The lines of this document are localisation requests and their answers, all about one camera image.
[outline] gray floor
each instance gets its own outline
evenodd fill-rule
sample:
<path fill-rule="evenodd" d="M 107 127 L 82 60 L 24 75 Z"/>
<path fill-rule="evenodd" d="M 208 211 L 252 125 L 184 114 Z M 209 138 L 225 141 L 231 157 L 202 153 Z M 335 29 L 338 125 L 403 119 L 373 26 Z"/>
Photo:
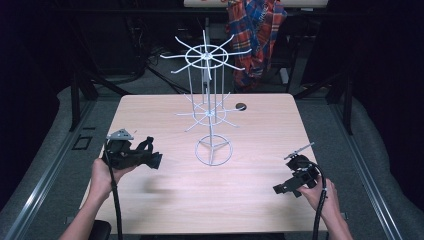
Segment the gray floor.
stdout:
<path fill-rule="evenodd" d="M 292 94 L 303 90 L 299 81 L 310 42 L 302 46 L 290 91 Z M 179 60 L 163 59 L 156 66 L 151 65 L 188 88 L 186 74 L 170 73 L 182 66 Z M 226 75 L 224 89 L 228 92 L 233 86 L 231 73 Z M 266 84 L 256 91 L 282 92 L 284 87 L 279 82 L 278 76 L 270 76 Z M 119 86 L 134 94 L 175 93 L 150 71 L 136 81 Z M 71 126 L 70 89 L 58 95 L 61 106 L 57 118 L 23 181 L 0 214 L 1 239 L 56 239 L 66 228 L 67 217 L 78 211 L 90 178 L 92 160 L 100 153 L 119 103 L 116 93 L 100 85 L 97 89 L 100 93 L 98 101 L 82 99 L 83 121 L 73 133 L 68 132 Z M 200 91 L 200 86 L 194 86 L 194 89 Z M 403 196 L 390 175 L 384 144 L 366 111 L 354 101 L 354 135 L 349 136 L 340 125 L 340 106 L 327 105 L 324 101 L 326 92 L 326 89 L 321 89 L 296 103 L 308 137 L 316 143 L 313 150 L 318 163 L 337 184 L 341 211 L 348 214 L 348 224 L 355 239 L 424 239 L 423 213 Z M 91 139 L 87 149 L 72 150 L 79 147 L 74 146 L 78 137 Z M 31 198 L 31 194 L 38 192 L 45 195 Z M 126 239 L 139 238 L 126 236 Z M 309 232 L 286 233 L 288 240 L 310 238 Z"/>

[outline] human hand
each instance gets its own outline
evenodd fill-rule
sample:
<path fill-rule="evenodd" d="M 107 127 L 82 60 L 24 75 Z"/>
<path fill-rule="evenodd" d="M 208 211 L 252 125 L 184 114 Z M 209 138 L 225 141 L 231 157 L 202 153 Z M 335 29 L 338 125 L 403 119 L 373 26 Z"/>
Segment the human hand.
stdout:
<path fill-rule="evenodd" d="M 137 166 L 125 168 L 121 170 L 113 169 L 113 176 L 116 184 L 119 180 L 128 172 L 134 170 Z M 93 162 L 91 171 L 91 182 L 89 197 L 92 197 L 98 201 L 104 202 L 112 191 L 112 179 L 110 177 L 109 167 L 103 162 L 102 159 L 97 158 Z"/>
<path fill-rule="evenodd" d="M 324 201 L 324 207 L 322 209 L 322 216 L 332 217 L 335 214 L 340 215 L 339 198 L 337 196 L 337 189 L 334 183 L 330 179 L 326 179 L 327 194 Z M 306 197 L 311 207 L 316 211 L 319 204 L 319 199 L 322 192 L 322 177 L 319 175 L 317 178 L 317 185 L 314 188 L 307 188 L 301 186 L 297 190 Z"/>

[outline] black backdrop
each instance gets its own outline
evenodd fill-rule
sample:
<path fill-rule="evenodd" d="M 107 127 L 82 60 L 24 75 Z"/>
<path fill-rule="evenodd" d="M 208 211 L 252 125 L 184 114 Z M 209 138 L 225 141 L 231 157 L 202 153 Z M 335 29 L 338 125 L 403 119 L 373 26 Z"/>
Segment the black backdrop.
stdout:
<path fill-rule="evenodd" d="M 69 85 L 49 16 L 37 3 L 0 6 L 0 208 L 18 186 L 59 108 L 57 93 Z"/>
<path fill-rule="evenodd" d="M 331 11 L 393 11 L 379 18 L 324 20 L 302 83 L 323 81 L 343 69 L 351 56 L 357 56 L 350 75 L 354 97 L 364 105 L 382 136 L 392 175 L 404 194 L 424 211 L 423 3 L 330 1 Z"/>

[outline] handheld controller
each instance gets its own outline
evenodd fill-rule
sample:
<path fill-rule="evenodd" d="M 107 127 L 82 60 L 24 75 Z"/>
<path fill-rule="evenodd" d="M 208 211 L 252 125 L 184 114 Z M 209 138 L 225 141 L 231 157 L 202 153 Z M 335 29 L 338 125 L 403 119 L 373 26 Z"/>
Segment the handheld controller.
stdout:
<path fill-rule="evenodd" d="M 316 179 L 319 175 L 319 172 L 315 167 L 316 165 L 304 155 L 298 155 L 300 151 L 313 144 L 314 143 L 311 143 L 284 158 L 291 158 L 291 160 L 286 165 L 294 171 L 292 173 L 293 177 L 282 184 L 274 186 L 275 193 L 280 194 L 293 192 L 296 197 L 300 197 L 302 194 L 296 190 L 300 186 L 306 184 L 309 188 L 313 188 L 317 185 Z"/>
<path fill-rule="evenodd" d="M 120 129 L 107 136 L 109 140 L 102 159 L 115 169 L 124 169 L 132 166 L 140 166 L 146 164 L 150 168 L 158 169 L 162 154 L 153 153 L 153 137 L 141 142 L 136 149 L 130 149 L 131 142 L 134 138 L 125 129 Z"/>

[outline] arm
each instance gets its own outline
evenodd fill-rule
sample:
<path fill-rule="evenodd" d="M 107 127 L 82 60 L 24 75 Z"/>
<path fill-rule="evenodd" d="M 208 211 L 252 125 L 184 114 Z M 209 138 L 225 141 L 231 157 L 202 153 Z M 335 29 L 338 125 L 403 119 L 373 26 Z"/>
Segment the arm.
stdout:
<path fill-rule="evenodd" d="M 116 183 L 134 168 L 113 170 Z M 94 160 L 87 199 L 60 239 L 88 239 L 97 212 L 112 190 L 111 181 L 108 166 L 100 158 Z"/>
<path fill-rule="evenodd" d="M 300 193 L 303 194 L 303 196 L 306 197 L 309 204 L 315 210 L 318 207 L 318 202 L 322 191 L 322 189 L 319 187 L 322 186 L 321 176 L 318 176 L 317 182 L 317 186 L 314 188 L 306 188 L 302 186 L 297 189 Z M 321 217 L 327 226 L 330 239 L 353 239 L 349 231 L 349 226 L 340 214 L 339 199 L 337 197 L 336 187 L 329 179 L 327 179 L 326 182 L 327 198 L 324 202 Z"/>

